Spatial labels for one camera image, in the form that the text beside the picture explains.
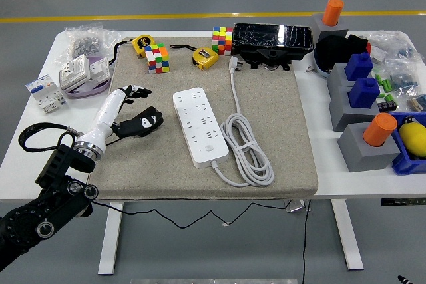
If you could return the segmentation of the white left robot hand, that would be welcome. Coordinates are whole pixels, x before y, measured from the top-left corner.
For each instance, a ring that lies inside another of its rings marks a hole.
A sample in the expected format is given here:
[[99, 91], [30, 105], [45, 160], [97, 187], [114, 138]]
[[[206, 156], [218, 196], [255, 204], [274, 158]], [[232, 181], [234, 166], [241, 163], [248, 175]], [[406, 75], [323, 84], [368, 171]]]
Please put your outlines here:
[[146, 136], [157, 129], [163, 122], [162, 113], [150, 106], [130, 120], [116, 123], [116, 118], [124, 104], [131, 104], [135, 99], [146, 98], [152, 92], [137, 85], [128, 85], [113, 91], [105, 100], [86, 134], [75, 142], [77, 148], [97, 148], [99, 152], [106, 149], [106, 139], [111, 134], [119, 138]]

